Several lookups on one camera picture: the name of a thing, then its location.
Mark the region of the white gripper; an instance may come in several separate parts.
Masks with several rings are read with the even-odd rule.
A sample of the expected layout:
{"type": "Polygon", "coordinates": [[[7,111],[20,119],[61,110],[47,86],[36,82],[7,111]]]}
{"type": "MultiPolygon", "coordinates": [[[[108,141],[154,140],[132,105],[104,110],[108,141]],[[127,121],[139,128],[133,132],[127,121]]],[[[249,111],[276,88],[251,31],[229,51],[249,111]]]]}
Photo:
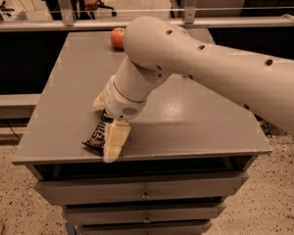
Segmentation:
{"type": "MultiPolygon", "coordinates": [[[[95,111],[106,110],[110,118],[131,120],[136,118],[145,107],[146,102],[133,102],[126,99],[115,85],[115,77],[111,76],[104,91],[93,101],[95,111]]],[[[104,155],[105,163],[114,162],[120,155],[123,145],[129,135],[130,125],[126,120],[114,119],[105,126],[104,155]]]]}

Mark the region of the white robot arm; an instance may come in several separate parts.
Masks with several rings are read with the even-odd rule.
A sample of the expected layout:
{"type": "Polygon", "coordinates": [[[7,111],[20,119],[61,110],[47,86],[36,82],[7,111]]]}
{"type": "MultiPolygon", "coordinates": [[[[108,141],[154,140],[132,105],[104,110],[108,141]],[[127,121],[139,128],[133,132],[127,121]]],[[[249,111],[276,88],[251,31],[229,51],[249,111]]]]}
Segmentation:
{"type": "Polygon", "coordinates": [[[202,42],[185,29],[139,17],[122,39],[125,58],[93,103],[103,109],[99,147],[114,162],[149,94],[184,75],[294,136],[294,61],[202,42]]]}

